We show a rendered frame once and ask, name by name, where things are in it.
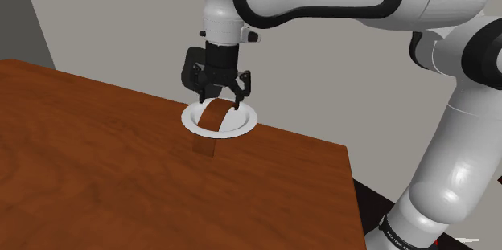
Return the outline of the brown wooden table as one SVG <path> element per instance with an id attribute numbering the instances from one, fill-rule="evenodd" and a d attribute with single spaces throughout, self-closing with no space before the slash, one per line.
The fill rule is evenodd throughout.
<path id="1" fill-rule="evenodd" d="M 184 104 L 0 61 L 0 250 L 366 250 L 342 145 L 257 125 L 195 153 Z"/>

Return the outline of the white round plate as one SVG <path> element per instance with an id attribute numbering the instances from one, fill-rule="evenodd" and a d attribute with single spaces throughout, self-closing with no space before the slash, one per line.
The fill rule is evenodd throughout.
<path id="1" fill-rule="evenodd" d="M 238 109 L 233 106 L 222 121 L 218 132 L 210 132 L 198 126 L 202 112 L 208 104 L 216 98 L 209 98 L 202 104 L 199 102 L 188 105 L 181 114 L 181 121 L 185 128 L 195 135 L 215 139 L 229 139 L 242 136 L 250 132 L 257 124 L 257 114 L 252 107 L 241 102 Z"/>

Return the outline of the brown curved wooden strip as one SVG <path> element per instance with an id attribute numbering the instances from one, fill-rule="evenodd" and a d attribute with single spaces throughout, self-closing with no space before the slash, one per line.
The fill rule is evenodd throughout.
<path id="1" fill-rule="evenodd" d="M 230 100 L 216 98 L 212 100 L 202 112 L 198 126 L 210 132 L 218 132 L 224 117 L 234 106 Z M 192 151 L 205 156 L 213 157 L 215 153 L 216 139 L 195 135 L 192 143 Z"/>

